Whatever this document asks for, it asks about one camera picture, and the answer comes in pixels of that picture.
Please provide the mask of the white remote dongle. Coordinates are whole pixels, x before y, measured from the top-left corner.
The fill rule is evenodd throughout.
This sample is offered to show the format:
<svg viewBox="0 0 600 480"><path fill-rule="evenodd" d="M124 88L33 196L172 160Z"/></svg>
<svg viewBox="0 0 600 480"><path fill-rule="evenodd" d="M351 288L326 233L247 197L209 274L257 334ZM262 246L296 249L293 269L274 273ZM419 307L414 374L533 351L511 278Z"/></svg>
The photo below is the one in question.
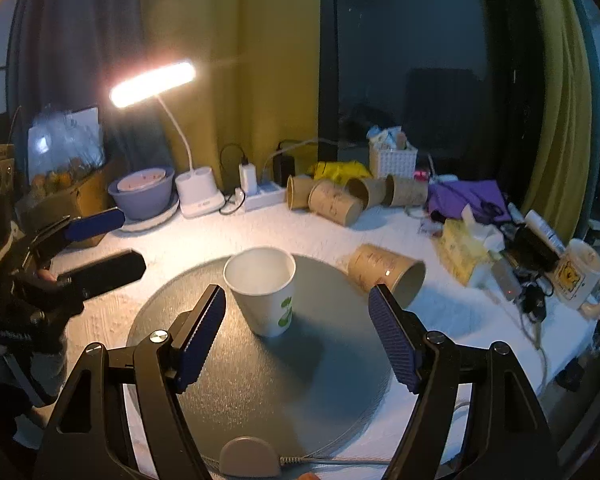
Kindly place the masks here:
<svg viewBox="0 0 600 480"><path fill-rule="evenodd" d="M509 262L504 259L494 261L491 273L498 288L508 301L515 301L522 293L522 287L516 278L514 270Z"/></svg>

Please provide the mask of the beige cartoon paper cup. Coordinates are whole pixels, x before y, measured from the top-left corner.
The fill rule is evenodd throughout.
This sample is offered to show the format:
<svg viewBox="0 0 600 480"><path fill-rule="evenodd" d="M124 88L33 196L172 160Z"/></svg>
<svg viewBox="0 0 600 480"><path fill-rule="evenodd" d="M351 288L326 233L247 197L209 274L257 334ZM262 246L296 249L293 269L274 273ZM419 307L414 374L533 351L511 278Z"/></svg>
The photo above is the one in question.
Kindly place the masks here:
<svg viewBox="0 0 600 480"><path fill-rule="evenodd" d="M349 259L348 275L363 292L386 285L406 310L422 289L426 264L380 246L363 244Z"/></svg>

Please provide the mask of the brown paper cup leftmost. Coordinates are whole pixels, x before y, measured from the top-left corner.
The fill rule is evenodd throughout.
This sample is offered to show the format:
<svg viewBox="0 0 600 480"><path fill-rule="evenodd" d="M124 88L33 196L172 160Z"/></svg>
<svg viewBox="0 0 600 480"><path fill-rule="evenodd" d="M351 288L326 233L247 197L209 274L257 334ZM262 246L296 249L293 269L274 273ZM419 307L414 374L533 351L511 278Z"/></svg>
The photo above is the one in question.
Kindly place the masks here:
<svg viewBox="0 0 600 480"><path fill-rule="evenodd" d="M291 177L287 179L286 199L291 210L306 209L309 207L309 196L316 185L316 181L309 177Z"/></svg>

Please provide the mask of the purple bowl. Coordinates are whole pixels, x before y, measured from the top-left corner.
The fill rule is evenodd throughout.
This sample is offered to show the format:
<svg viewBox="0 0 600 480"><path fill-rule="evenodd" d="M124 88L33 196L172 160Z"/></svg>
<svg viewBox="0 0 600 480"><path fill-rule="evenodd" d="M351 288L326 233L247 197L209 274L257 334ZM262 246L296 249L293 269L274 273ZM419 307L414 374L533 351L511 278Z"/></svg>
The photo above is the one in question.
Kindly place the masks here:
<svg viewBox="0 0 600 480"><path fill-rule="evenodd" d="M166 210L173 195L174 169L169 166L147 168L108 185L108 194L132 221L154 218Z"/></svg>

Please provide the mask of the white lattice basket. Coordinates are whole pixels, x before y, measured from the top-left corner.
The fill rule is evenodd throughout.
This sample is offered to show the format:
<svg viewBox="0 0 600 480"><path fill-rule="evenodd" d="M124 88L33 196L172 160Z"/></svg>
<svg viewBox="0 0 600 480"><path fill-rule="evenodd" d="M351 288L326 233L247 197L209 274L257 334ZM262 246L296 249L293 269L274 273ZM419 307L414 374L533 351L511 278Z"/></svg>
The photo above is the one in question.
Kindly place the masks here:
<svg viewBox="0 0 600 480"><path fill-rule="evenodd" d="M408 150L378 150L370 147L370 172L377 178L394 176L411 178L416 171L418 151Z"/></svg>

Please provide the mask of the yellow tissue box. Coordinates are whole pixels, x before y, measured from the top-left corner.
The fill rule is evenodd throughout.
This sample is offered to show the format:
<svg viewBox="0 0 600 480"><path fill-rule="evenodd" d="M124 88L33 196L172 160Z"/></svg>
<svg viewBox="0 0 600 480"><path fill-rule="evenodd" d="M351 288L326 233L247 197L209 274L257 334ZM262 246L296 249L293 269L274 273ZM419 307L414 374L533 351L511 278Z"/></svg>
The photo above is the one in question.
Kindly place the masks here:
<svg viewBox="0 0 600 480"><path fill-rule="evenodd" d="M486 284L504 249L504 236L490 224L448 219L434 246L445 270L465 287Z"/></svg>

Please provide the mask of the white cup green print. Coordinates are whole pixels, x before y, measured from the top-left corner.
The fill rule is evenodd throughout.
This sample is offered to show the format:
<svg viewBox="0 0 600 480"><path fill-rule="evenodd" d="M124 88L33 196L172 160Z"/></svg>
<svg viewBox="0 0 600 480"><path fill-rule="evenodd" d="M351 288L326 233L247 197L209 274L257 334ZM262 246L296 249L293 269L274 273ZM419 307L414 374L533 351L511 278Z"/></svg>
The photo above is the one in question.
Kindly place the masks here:
<svg viewBox="0 0 600 480"><path fill-rule="evenodd" d="M231 256L223 278L250 330L277 337L288 330L294 306L294 257L275 247L253 247Z"/></svg>

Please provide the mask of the white tube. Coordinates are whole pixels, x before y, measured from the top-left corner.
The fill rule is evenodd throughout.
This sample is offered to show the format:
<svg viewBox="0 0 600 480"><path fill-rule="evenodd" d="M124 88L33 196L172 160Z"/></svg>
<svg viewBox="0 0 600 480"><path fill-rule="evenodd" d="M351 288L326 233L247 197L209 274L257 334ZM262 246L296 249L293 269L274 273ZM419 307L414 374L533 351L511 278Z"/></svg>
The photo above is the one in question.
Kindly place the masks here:
<svg viewBox="0 0 600 480"><path fill-rule="evenodd" d="M530 209L524 216L524 223L540 240L556 255L561 256L566 250L564 243L544 218Z"/></svg>

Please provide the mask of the white usb charger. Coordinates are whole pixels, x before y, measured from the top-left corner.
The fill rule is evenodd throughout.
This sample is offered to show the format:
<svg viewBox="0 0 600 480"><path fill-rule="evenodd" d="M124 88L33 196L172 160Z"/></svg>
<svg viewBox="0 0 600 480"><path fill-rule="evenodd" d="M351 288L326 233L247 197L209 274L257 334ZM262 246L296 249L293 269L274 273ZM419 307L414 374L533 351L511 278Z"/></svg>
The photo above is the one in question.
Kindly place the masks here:
<svg viewBox="0 0 600 480"><path fill-rule="evenodd" d="M251 162L242 162L238 166L239 183L245 196L253 196L258 192L257 168Z"/></svg>

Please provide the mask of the white bear mug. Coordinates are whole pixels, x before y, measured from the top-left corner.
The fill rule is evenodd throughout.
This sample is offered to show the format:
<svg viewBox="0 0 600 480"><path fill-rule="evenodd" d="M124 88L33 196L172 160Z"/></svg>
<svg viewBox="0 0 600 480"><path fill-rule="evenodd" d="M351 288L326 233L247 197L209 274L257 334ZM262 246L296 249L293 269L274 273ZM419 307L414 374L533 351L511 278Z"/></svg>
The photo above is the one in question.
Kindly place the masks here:
<svg viewBox="0 0 600 480"><path fill-rule="evenodd" d="M589 320L600 319L600 255L593 247L570 240L550 280L565 306Z"/></svg>

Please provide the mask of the white power strip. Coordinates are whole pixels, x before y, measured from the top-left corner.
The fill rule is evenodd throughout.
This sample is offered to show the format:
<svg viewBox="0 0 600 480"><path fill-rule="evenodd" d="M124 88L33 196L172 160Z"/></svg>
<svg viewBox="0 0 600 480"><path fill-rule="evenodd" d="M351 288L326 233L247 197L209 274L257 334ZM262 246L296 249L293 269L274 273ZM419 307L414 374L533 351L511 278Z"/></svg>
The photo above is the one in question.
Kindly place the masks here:
<svg viewBox="0 0 600 480"><path fill-rule="evenodd" d="M228 199L228 212L234 214L239 211L253 211L266 207L282 204L286 200L286 190L275 182L268 182L258 186L257 192L247 195L242 188L235 188L235 192Z"/></svg>

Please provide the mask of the purple cloth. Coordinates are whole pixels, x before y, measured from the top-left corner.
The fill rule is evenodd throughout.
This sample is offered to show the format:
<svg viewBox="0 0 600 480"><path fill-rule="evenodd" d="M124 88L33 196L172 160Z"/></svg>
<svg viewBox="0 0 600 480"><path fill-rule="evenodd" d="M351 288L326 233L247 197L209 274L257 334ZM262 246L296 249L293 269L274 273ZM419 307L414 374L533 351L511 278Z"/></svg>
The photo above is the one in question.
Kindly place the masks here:
<svg viewBox="0 0 600 480"><path fill-rule="evenodd" d="M480 208L482 200L498 204L504 214L494 219L486 217ZM460 220L466 206L470 207L474 219L482 224L501 224L512 220L500 187L494 180L449 181L428 186L427 208L430 214Z"/></svg>

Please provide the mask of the yellow plastic bag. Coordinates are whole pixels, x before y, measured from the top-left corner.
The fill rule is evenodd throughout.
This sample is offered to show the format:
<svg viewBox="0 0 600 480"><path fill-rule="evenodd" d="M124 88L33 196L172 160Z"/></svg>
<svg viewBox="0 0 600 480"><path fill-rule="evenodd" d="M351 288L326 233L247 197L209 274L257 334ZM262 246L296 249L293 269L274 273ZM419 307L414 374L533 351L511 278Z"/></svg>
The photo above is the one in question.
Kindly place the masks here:
<svg viewBox="0 0 600 480"><path fill-rule="evenodd" d="M317 162L310 168L314 180L329 180L338 185L346 185L351 179L370 178L372 174L362 162Z"/></svg>

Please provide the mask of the brown paper cup middle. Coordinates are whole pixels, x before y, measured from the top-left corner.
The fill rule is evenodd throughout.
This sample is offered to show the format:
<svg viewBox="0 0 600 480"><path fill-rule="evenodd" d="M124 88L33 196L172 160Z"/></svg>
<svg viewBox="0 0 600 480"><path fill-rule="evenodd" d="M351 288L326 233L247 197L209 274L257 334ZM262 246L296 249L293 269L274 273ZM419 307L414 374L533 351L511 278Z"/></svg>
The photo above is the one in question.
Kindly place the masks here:
<svg viewBox="0 0 600 480"><path fill-rule="evenodd" d="M364 209L381 205L387 193L386 180L376 178L352 178L347 182L346 189L363 203Z"/></svg>

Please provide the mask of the round grey placemat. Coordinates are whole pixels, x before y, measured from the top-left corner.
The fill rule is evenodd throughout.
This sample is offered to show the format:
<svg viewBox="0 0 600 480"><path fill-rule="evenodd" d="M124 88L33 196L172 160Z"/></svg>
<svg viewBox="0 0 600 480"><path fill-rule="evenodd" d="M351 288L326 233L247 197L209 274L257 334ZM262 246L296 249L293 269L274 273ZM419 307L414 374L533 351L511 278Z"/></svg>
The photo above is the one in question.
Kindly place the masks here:
<svg viewBox="0 0 600 480"><path fill-rule="evenodd" d="M296 258L294 315L285 333L262 338L234 296L198 380L178 396L198 451L220 466L239 437L268 442L283 458L335 454L375 414L392 376L367 300L334 266Z"/></svg>

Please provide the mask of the beige printed paper cup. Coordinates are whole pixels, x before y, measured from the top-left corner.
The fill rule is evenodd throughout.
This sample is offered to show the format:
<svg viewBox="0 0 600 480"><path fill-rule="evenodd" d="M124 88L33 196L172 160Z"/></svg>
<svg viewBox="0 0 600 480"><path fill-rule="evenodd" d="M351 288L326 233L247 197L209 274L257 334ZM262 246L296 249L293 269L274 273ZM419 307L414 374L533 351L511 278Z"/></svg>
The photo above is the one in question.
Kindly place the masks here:
<svg viewBox="0 0 600 480"><path fill-rule="evenodd" d="M309 195L309 210L340 226L352 226L364 210L362 200L343 186L329 180L318 181Z"/></svg>

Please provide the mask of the black scissors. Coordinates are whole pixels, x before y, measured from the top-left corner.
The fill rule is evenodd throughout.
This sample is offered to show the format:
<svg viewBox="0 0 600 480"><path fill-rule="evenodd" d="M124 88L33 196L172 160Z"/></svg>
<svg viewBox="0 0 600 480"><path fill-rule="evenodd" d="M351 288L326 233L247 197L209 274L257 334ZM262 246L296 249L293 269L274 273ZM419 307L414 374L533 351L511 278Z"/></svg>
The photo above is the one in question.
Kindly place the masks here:
<svg viewBox="0 0 600 480"><path fill-rule="evenodd" d="M482 200L480 202L480 208L482 213L491 219L501 217L504 214L503 209L498 206L498 204L494 204L488 200Z"/></svg>

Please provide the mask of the yellow curtain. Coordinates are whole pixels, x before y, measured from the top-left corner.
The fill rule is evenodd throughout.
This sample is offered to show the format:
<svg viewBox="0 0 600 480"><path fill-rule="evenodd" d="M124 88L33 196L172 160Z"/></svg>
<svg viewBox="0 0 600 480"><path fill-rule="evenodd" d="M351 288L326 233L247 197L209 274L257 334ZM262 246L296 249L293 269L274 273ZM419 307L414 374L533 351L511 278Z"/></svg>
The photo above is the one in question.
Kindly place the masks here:
<svg viewBox="0 0 600 480"><path fill-rule="evenodd" d="M151 62L188 58L163 95L176 166L209 166L222 190L243 157L263 167L283 140L317 135L321 0L140 0Z"/></svg>

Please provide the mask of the black pouch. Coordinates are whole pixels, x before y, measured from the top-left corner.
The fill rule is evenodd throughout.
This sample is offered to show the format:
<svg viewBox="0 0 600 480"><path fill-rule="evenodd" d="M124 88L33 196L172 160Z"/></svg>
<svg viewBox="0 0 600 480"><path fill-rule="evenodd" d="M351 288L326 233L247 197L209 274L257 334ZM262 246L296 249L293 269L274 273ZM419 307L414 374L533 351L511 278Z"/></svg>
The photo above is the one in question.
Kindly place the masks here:
<svg viewBox="0 0 600 480"><path fill-rule="evenodd" d="M517 226L509 251L526 269L550 273L555 269L559 256L545 244L528 226Z"/></svg>

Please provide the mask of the black power adapter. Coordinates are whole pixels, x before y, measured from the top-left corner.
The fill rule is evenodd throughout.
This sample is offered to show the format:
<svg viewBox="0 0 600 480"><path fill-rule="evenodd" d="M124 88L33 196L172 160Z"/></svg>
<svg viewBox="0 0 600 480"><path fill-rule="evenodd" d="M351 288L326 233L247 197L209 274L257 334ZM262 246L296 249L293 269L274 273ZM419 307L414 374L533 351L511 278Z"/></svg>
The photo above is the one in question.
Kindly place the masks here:
<svg viewBox="0 0 600 480"><path fill-rule="evenodd" d="M275 155L272 159L272 168L274 182L284 188L288 178L296 175L294 156L287 153Z"/></svg>

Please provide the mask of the fruit box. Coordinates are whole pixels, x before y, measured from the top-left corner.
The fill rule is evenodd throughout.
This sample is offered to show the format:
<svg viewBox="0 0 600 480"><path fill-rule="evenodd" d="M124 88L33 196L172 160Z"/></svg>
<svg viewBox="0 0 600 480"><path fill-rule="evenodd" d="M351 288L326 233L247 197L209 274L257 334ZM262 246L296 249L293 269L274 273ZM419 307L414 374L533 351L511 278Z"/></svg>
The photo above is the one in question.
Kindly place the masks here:
<svg viewBox="0 0 600 480"><path fill-rule="evenodd" d="M105 146L96 106L77 112L47 107L28 131L26 194L15 206L23 232L108 209L114 204L108 185L125 169L124 158Z"/></svg>

